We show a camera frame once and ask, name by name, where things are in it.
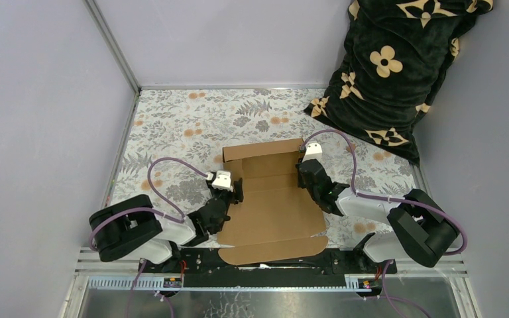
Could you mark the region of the brown cardboard box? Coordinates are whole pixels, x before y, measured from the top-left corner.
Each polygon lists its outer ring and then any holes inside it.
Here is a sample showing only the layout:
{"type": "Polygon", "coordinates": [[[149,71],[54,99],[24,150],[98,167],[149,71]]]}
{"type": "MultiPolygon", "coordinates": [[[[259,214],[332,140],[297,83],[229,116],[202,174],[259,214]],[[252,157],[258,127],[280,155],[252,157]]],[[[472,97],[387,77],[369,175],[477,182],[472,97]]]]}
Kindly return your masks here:
{"type": "Polygon", "coordinates": [[[298,187],[296,164],[301,138],[226,146],[223,167],[243,182],[242,202],[230,205],[217,243],[231,265],[314,256],[328,238],[324,214],[306,189],[298,187]]]}

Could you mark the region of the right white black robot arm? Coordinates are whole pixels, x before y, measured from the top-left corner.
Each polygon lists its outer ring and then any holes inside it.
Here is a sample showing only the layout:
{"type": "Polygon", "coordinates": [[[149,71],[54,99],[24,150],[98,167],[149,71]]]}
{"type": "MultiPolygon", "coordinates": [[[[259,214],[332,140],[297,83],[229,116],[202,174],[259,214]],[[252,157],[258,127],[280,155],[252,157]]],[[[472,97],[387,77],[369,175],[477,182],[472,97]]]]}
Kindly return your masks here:
{"type": "Polygon", "coordinates": [[[332,181],[316,159],[302,160],[296,169],[299,187],[308,191],[322,211],[391,227],[388,233],[367,235],[355,247],[353,262],[360,272],[372,272],[381,262],[405,256],[433,268],[462,234],[456,222],[420,189],[394,197],[360,191],[332,181]]]}

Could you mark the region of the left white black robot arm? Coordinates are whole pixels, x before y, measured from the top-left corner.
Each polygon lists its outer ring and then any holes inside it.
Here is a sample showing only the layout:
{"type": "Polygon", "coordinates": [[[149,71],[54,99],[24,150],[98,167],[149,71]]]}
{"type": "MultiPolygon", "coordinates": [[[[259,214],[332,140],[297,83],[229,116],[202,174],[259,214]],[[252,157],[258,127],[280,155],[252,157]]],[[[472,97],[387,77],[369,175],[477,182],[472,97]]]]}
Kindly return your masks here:
{"type": "Polygon", "coordinates": [[[232,182],[229,189],[218,188],[216,183],[216,178],[207,181],[211,198],[183,219],[154,209],[145,194],[95,212],[89,217],[89,247],[102,262],[132,256],[152,262],[163,272],[175,270],[179,247],[197,246],[222,231],[231,219],[230,206],[244,200],[242,179],[232,182]]]}

